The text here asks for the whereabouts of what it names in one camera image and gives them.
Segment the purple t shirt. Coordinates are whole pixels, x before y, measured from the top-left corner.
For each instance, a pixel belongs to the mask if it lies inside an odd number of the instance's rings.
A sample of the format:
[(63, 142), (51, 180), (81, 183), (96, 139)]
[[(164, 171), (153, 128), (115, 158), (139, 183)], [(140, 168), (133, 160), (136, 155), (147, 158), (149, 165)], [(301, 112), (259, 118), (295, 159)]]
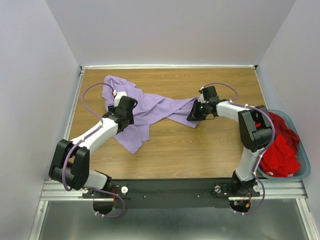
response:
[(126, 150), (135, 154), (144, 142), (150, 140), (150, 126), (169, 119), (190, 128), (198, 125), (197, 121), (188, 121), (196, 97), (186, 99), (172, 99), (158, 94), (145, 93), (136, 85), (124, 78), (108, 75), (105, 77), (102, 88), (102, 97), (106, 107), (114, 105), (112, 90), (125, 92), (127, 96), (137, 100), (137, 106), (133, 109), (134, 124), (130, 124), (121, 133), (114, 136)]

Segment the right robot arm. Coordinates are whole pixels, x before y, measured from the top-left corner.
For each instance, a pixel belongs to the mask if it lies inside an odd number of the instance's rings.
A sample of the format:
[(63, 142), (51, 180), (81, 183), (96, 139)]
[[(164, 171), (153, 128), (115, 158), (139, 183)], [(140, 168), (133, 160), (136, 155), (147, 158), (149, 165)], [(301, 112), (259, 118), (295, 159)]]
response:
[(233, 99), (220, 99), (213, 84), (199, 90), (188, 121), (204, 121), (208, 115), (225, 117), (239, 125), (243, 151), (239, 166), (229, 182), (214, 187), (218, 197), (244, 196), (256, 185), (257, 168), (266, 150), (276, 138), (276, 130), (265, 106), (241, 105)]

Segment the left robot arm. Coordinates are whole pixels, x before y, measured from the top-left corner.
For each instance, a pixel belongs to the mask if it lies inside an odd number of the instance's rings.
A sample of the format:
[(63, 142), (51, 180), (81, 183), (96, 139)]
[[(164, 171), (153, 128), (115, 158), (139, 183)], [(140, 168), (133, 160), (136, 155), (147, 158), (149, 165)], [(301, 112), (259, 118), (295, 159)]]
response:
[(106, 140), (134, 123), (133, 110), (138, 101), (120, 92), (90, 130), (72, 140), (60, 140), (55, 148), (48, 176), (63, 184), (67, 191), (93, 189), (101, 198), (112, 190), (112, 178), (90, 170), (90, 157)]

